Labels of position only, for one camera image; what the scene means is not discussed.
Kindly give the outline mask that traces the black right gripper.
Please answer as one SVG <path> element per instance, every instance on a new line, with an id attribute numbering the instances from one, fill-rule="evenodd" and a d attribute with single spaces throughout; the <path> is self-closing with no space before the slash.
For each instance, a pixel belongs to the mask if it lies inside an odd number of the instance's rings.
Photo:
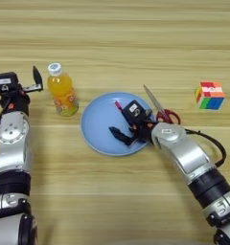
<path id="1" fill-rule="evenodd" d="M 150 109 L 136 108 L 131 112 L 129 109 L 126 109 L 125 115 L 132 136 L 129 137 L 117 127 L 110 126 L 109 130 L 112 135 L 125 145 L 132 145 L 135 141 L 151 143 L 151 131 L 156 126 L 156 121 L 151 119 L 152 111 Z"/>

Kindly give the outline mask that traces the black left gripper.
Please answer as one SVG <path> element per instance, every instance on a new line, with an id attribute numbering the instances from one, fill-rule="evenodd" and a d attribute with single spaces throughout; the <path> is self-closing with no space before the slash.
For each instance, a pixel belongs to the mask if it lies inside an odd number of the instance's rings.
<path id="1" fill-rule="evenodd" d="M 29 93 L 43 90 L 42 76 L 35 66 L 33 67 L 33 77 L 35 84 L 32 86 L 23 87 L 20 83 L 0 85 L 2 115 L 17 111 L 26 115 L 29 114 L 29 104 L 31 102 Z"/>

